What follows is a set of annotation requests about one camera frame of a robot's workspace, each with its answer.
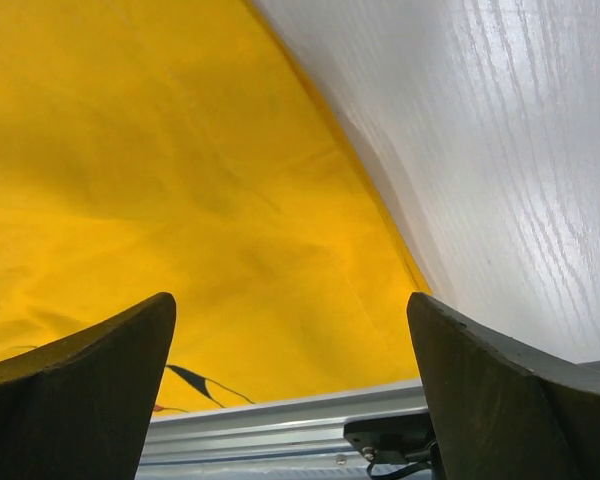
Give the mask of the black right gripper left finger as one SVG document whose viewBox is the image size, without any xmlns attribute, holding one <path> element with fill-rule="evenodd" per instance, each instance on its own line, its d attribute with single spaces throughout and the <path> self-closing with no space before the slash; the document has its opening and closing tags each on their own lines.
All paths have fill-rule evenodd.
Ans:
<svg viewBox="0 0 600 480">
<path fill-rule="evenodd" d="M 175 323 L 158 293 L 0 361 L 0 479 L 134 478 Z"/>
</svg>

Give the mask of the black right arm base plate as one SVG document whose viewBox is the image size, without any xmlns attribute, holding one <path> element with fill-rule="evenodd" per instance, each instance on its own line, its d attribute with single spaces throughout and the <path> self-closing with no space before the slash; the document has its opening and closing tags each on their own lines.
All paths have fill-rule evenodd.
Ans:
<svg viewBox="0 0 600 480">
<path fill-rule="evenodd" d="M 428 411 L 352 420 L 343 436 L 368 462 L 370 479 L 406 479 L 425 472 L 432 479 L 447 479 Z"/>
</svg>

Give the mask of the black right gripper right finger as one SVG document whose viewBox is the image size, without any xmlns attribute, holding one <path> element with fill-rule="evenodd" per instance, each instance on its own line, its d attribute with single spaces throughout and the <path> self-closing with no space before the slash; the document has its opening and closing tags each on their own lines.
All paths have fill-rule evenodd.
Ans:
<svg viewBox="0 0 600 480">
<path fill-rule="evenodd" d="M 450 479 L 600 479 L 600 372 L 415 293 L 407 318 Z"/>
</svg>

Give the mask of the yellow pikachu cloth placemat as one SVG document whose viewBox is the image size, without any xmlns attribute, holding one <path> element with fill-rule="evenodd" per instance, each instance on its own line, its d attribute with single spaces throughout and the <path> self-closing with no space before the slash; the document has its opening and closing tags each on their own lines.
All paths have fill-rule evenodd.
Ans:
<svg viewBox="0 0 600 480">
<path fill-rule="evenodd" d="M 158 292 L 189 413 L 418 374 L 426 286 L 246 1 L 0 1 L 0 360 Z"/>
</svg>

